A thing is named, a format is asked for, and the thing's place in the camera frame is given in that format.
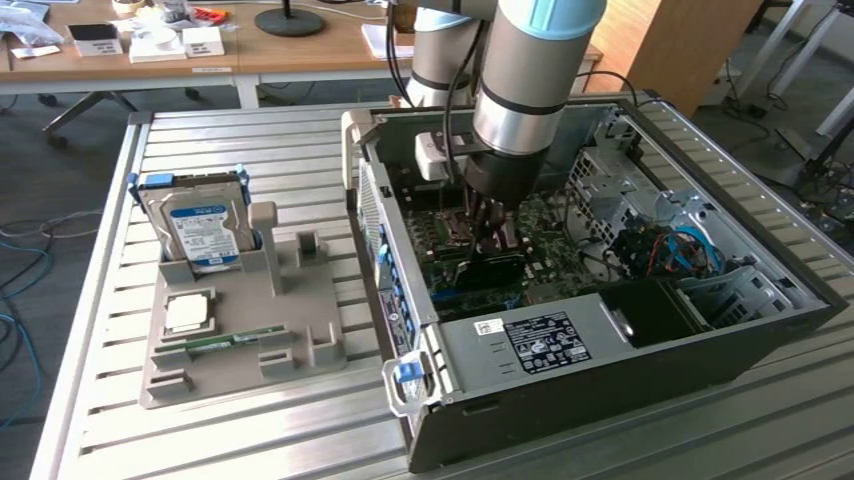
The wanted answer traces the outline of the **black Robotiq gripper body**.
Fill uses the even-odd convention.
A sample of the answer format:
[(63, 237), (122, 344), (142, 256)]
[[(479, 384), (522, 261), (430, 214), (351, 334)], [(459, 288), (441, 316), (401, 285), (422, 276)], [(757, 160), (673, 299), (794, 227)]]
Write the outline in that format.
[(546, 151), (513, 156), (498, 151), (474, 153), (465, 168), (469, 186), (505, 206), (518, 206), (534, 190)]

